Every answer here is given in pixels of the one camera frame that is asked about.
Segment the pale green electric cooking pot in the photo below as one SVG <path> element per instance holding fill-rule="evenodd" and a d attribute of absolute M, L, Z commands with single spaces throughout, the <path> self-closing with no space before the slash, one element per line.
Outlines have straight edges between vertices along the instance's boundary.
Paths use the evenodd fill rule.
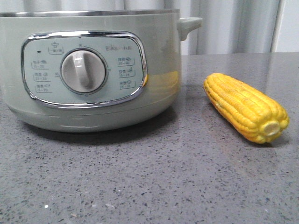
<path fill-rule="evenodd" d="M 1 13 L 3 100 L 52 131 L 143 122 L 177 98 L 181 42 L 201 24 L 177 9 Z"/>

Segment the yellow corn cob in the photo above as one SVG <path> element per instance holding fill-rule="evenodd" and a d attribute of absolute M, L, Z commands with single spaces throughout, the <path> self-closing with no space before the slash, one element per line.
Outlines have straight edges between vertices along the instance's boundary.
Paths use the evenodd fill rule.
<path fill-rule="evenodd" d="M 215 109 L 251 142 L 272 142 L 289 125 L 283 106 L 240 80 L 213 73 L 206 77 L 203 87 Z"/>

